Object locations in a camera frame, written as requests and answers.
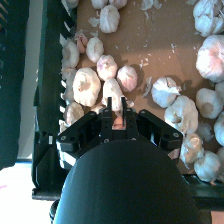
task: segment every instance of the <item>black tray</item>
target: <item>black tray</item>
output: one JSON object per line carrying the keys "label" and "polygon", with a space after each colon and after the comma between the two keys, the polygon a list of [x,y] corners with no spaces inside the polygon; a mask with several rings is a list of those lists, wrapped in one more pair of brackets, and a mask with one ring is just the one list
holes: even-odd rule
{"label": "black tray", "polygon": [[0,170],[18,155],[29,0],[0,0]]}
{"label": "black tray", "polygon": [[[73,10],[69,17],[60,1],[44,0],[38,87],[34,101],[37,111],[32,169],[36,186],[32,195],[34,199],[59,199],[67,176],[67,172],[60,167],[56,148],[59,120],[62,119],[60,106],[65,107],[65,102],[60,98],[64,88],[59,75],[62,59],[59,37],[60,34],[65,38],[71,35],[64,21],[69,27],[76,27],[76,14],[77,11]],[[200,209],[224,209],[222,183],[216,182],[213,186],[200,181],[196,175],[183,175],[183,178]]]}

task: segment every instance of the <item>garlic bulb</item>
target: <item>garlic bulb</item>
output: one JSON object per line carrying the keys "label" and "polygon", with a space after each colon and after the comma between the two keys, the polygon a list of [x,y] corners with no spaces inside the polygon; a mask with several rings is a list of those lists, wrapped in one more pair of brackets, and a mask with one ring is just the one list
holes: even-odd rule
{"label": "garlic bulb", "polygon": [[102,106],[96,106],[96,107],[93,108],[91,111],[94,111],[94,112],[96,112],[97,114],[99,114],[103,109],[104,109],[104,107],[102,107]]}
{"label": "garlic bulb", "polygon": [[223,109],[223,102],[217,92],[202,88],[196,94],[197,108],[204,118],[214,119]]}
{"label": "garlic bulb", "polygon": [[98,37],[89,40],[86,48],[86,54],[90,61],[96,63],[104,52],[103,42]]}
{"label": "garlic bulb", "polygon": [[224,111],[222,111],[215,122],[214,132],[217,142],[224,146]]}
{"label": "garlic bulb", "polygon": [[62,49],[62,68],[75,68],[79,62],[79,51],[76,44],[68,39]]}
{"label": "garlic bulb", "polygon": [[73,69],[70,73],[70,76],[68,76],[66,79],[66,90],[65,93],[63,94],[63,98],[67,105],[74,102],[73,82],[75,79],[75,75],[76,70]]}
{"label": "garlic bulb", "polygon": [[203,141],[209,142],[214,137],[211,132],[212,127],[209,124],[203,122],[198,123],[196,134],[198,134]]}
{"label": "garlic bulb", "polygon": [[117,73],[117,64],[110,55],[102,55],[97,62],[97,72],[101,80],[114,78]]}
{"label": "garlic bulb", "polygon": [[77,71],[73,82],[74,99],[77,103],[92,107],[96,103],[100,88],[100,80],[91,68]]}
{"label": "garlic bulb", "polygon": [[195,103],[186,96],[178,96],[165,111],[165,122],[183,134],[192,134],[198,127]]}
{"label": "garlic bulb", "polygon": [[224,31],[224,17],[221,0],[201,0],[195,7],[195,29],[203,37],[220,34]]}
{"label": "garlic bulb", "polygon": [[66,3],[70,9],[74,9],[78,6],[79,0],[66,0]]}
{"label": "garlic bulb", "polygon": [[103,85],[102,103],[107,106],[107,98],[112,97],[112,110],[120,111],[122,109],[121,97],[123,96],[120,86],[116,79],[107,79]]}
{"label": "garlic bulb", "polygon": [[202,140],[197,134],[190,134],[184,139],[181,146],[180,159],[185,163],[193,163],[204,156]]}
{"label": "garlic bulb", "polygon": [[100,13],[100,29],[103,33],[113,33],[117,31],[120,14],[113,5],[105,6]]}
{"label": "garlic bulb", "polygon": [[108,3],[108,0],[92,0],[92,5],[94,9],[102,9]]}
{"label": "garlic bulb", "polygon": [[222,168],[219,157],[210,151],[205,150],[202,158],[199,158],[194,163],[194,170],[202,181],[215,181],[220,174]]}
{"label": "garlic bulb", "polygon": [[215,91],[219,94],[222,98],[222,102],[224,104],[224,81],[219,82],[215,85]]}
{"label": "garlic bulb", "polygon": [[127,5],[128,0],[109,0],[110,4],[115,6],[117,9],[121,9]]}
{"label": "garlic bulb", "polygon": [[137,86],[138,75],[135,69],[129,65],[125,65],[119,69],[117,74],[117,82],[120,84],[124,92],[131,92]]}
{"label": "garlic bulb", "polygon": [[205,79],[224,80],[224,36],[213,35],[205,39],[198,51],[196,68]]}
{"label": "garlic bulb", "polygon": [[77,32],[75,34],[75,38],[74,39],[77,41],[77,49],[78,49],[79,53],[85,53],[86,52],[87,43],[88,43],[88,39],[83,34],[83,31],[80,30],[79,32]]}
{"label": "garlic bulb", "polygon": [[169,77],[159,78],[152,87],[152,99],[162,108],[169,107],[180,95],[181,87]]}
{"label": "garlic bulb", "polygon": [[65,108],[63,116],[65,122],[70,126],[84,116],[84,111],[78,103],[73,102]]}

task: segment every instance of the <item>white garlic bulb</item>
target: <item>white garlic bulb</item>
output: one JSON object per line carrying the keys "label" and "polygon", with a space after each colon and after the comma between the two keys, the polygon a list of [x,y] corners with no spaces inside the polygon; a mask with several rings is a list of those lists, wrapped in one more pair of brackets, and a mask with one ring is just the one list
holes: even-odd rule
{"label": "white garlic bulb", "polygon": [[94,9],[102,9],[108,3],[108,0],[92,0],[92,5]]}
{"label": "white garlic bulb", "polygon": [[222,9],[221,0],[200,0],[193,10],[194,18],[201,15],[217,16]]}
{"label": "white garlic bulb", "polygon": [[75,68],[79,63],[79,51],[76,44],[68,39],[62,49],[62,68]]}
{"label": "white garlic bulb", "polygon": [[117,73],[117,64],[110,55],[102,55],[97,62],[97,72],[101,80],[114,78]]}
{"label": "white garlic bulb", "polygon": [[100,29],[103,33],[113,33],[117,31],[120,14],[113,5],[105,6],[100,13]]}
{"label": "white garlic bulb", "polygon": [[192,134],[198,127],[198,111],[193,100],[178,96],[165,111],[165,122],[183,134]]}
{"label": "white garlic bulb", "polygon": [[222,98],[222,102],[224,103],[224,81],[219,82],[215,85],[215,91]]}
{"label": "white garlic bulb", "polygon": [[195,133],[187,135],[181,146],[180,159],[185,164],[190,164],[203,156],[204,149],[202,148],[202,140],[200,137]]}
{"label": "white garlic bulb", "polygon": [[96,107],[93,108],[91,111],[94,111],[94,112],[96,112],[97,114],[99,114],[103,109],[104,109],[103,106],[96,106]]}
{"label": "white garlic bulb", "polygon": [[219,94],[211,89],[202,88],[196,94],[197,108],[204,118],[215,119],[223,109]]}
{"label": "white garlic bulb", "polygon": [[125,65],[119,69],[117,74],[117,82],[124,92],[131,92],[137,86],[138,75],[135,69],[129,65]]}
{"label": "white garlic bulb", "polygon": [[194,170],[202,181],[212,182],[215,181],[222,168],[221,160],[219,157],[210,151],[206,151],[202,158],[194,162]]}
{"label": "white garlic bulb", "polygon": [[93,63],[97,63],[103,52],[103,42],[98,37],[91,38],[86,48],[86,54],[89,60]]}
{"label": "white garlic bulb", "polygon": [[70,9],[74,9],[78,6],[79,0],[66,0],[66,3]]}
{"label": "white garlic bulb", "polygon": [[116,79],[107,79],[103,85],[102,103],[107,106],[108,97],[112,97],[112,110],[120,111],[122,109],[121,97],[123,96]]}
{"label": "white garlic bulb", "polygon": [[224,80],[224,36],[212,35],[205,39],[198,51],[196,68],[201,76],[212,82]]}
{"label": "white garlic bulb", "polygon": [[63,116],[65,122],[70,126],[84,116],[84,111],[78,103],[73,102],[66,107]]}
{"label": "white garlic bulb", "polygon": [[152,99],[162,108],[169,107],[180,95],[181,87],[169,77],[159,78],[152,86]]}
{"label": "white garlic bulb", "polygon": [[77,103],[92,107],[96,103],[100,88],[100,80],[91,68],[77,71],[73,82],[74,99]]}
{"label": "white garlic bulb", "polygon": [[115,6],[117,9],[121,9],[127,5],[128,0],[109,0],[110,4]]}
{"label": "white garlic bulb", "polygon": [[65,93],[63,94],[63,98],[67,105],[74,102],[73,82],[75,79],[75,75],[76,75],[76,69],[73,69],[66,79],[66,89]]}
{"label": "white garlic bulb", "polygon": [[221,112],[214,125],[215,138],[217,142],[224,146],[224,111]]}
{"label": "white garlic bulb", "polygon": [[203,37],[220,34],[224,31],[224,18],[221,0],[202,0],[194,8],[195,29]]}

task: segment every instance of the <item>brown surface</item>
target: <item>brown surface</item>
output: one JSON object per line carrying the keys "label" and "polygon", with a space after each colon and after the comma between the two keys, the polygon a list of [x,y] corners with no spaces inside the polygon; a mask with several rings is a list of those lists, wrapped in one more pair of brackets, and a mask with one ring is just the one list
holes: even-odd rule
{"label": "brown surface", "polygon": [[[129,0],[127,6],[119,10],[121,19],[117,32],[104,34],[99,27],[92,28],[88,23],[91,17],[98,18],[97,10],[92,7],[91,1],[80,1],[77,30],[83,29],[88,38],[92,37],[90,32],[98,30],[98,37],[104,44],[104,54],[112,55],[119,68],[131,65],[136,69],[139,75],[138,87],[132,93],[124,95],[135,102],[134,107],[137,111],[147,109],[163,119],[165,110],[153,102],[151,94],[141,98],[146,88],[145,79],[152,76],[154,83],[159,77],[169,76],[178,86],[183,87],[185,83],[186,91],[182,91],[181,94],[195,101],[196,92],[200,88],[211,88],[208,80],[203,79],[195,67],[197,51],[204,38],[195,34],[193,6],[187,5],[186,0],[160,0],[163,3],[161,9],[147,10],[150,17],[148,20],[145,13],[140,10],[141,2],[142,0]],[[149,62],[141,70],[139,64],[141,60],[146,63],[145,58],[148,58]],[[78,65],[78,68],[81,67],[92,67],[96,71],[96,65],[84,54]],[[214,124],[214,120],[203,121],[212,126]],[[213,139],[210,143],[204,144],[204,148],[217,151],[219,146]]]}

